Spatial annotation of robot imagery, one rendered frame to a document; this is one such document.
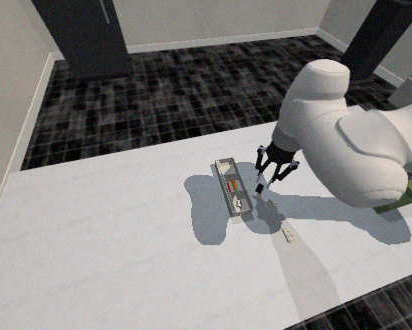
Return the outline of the white domino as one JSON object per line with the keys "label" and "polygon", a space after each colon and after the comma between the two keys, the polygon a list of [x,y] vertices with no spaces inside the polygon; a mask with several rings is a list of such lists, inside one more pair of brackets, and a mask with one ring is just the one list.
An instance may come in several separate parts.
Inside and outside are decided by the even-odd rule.
{"label": "white domino", "polygon": [[275,209],[277,209],[277,206],[278,206],[278,203],[277,203],[277,202],[272,201],[272,200],[270,200],[270,199],[268,199],[268,198],[265,199],[264,204],[266,204],[266,205],[268,205],[268,206],[270,206],[270,207],[273,207],[273,208],[275,208]]}
{"label": "white domino", "polygon": [[293,236],[290,228],[283,229],[283,232],[284,232],[284,234],[285,234],[285,236],[286,236],[289,244],[296,242],[296,240],[295,240],[295,238],[294,238],[294,236]]}

